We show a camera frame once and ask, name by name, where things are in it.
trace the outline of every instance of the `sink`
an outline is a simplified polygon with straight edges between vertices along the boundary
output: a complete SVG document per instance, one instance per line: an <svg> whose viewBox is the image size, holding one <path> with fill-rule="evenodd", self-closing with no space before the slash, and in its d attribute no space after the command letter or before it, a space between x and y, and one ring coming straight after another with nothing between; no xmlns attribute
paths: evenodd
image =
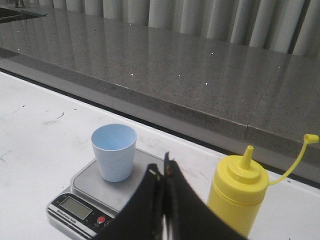
<svg viewBox="0 0 320 240"><path fill-rule="evenodd" d="M0 24L23 19L24 16L20 11L0 7Z"/></svg>
<svg viewBox="0 0 320 240"><path fill-rule="evenodd" d="M12 10L4 7L0 7L0 24L8 23L12 21L20 21L26 19L34 19L44 17L47 14L40 12L30 11L28 9Z"/></svg>

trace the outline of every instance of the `yellow squeeze bottle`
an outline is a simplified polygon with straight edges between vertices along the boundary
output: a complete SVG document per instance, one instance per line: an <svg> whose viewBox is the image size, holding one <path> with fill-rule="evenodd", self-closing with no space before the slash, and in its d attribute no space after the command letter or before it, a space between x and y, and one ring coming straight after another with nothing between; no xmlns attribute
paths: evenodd
<svg viewBox="0 0 320 240"><path fill-rule="evenodd" d="M248 237L267 187L286 178L299 164L308 144L319 142L319 136L304 135L300 154L292 166L277 180L269 182L267 171L252 160L253 146L243 156L231 155L220 160L215 170L207 205L226 224Z"/></svg>

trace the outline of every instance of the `gray granite countertop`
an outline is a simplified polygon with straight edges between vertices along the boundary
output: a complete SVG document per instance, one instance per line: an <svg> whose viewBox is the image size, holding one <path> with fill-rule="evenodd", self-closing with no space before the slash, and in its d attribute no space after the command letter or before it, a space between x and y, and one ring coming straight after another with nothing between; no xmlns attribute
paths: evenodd
<svg viewBox="0 0 320 240"><path fill-rule="evenodd" d="M287 169L320 135L320 61L82 13L0 24L0 69ZM320 183L320 144L295 173Z"/></svg>

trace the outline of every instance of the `red button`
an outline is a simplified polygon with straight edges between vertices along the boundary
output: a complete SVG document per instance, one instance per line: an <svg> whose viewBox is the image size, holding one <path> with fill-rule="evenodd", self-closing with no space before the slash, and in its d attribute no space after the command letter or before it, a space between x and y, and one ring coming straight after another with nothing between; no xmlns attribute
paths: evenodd
<svg viewBox="0 0 320 240"><path fill-rule="evenodd" d="M104 222L105 222L105 217L104 216L100 216L100 217L98 217L98 219L96 220L96 222L98 223L98 224L103 224Z"/></svg>

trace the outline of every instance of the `cup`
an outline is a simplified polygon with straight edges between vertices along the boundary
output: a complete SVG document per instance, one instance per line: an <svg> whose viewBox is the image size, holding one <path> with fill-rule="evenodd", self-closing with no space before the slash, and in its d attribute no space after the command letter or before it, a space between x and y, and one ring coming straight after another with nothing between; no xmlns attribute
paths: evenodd
<svg viewBox="0 0 320 240"><path fill-rule="evenodd" d="M120 182L130 176L136 141L135 130L122 124L104 125L93 132L93 151L100 174L105 180Z"/></svg>

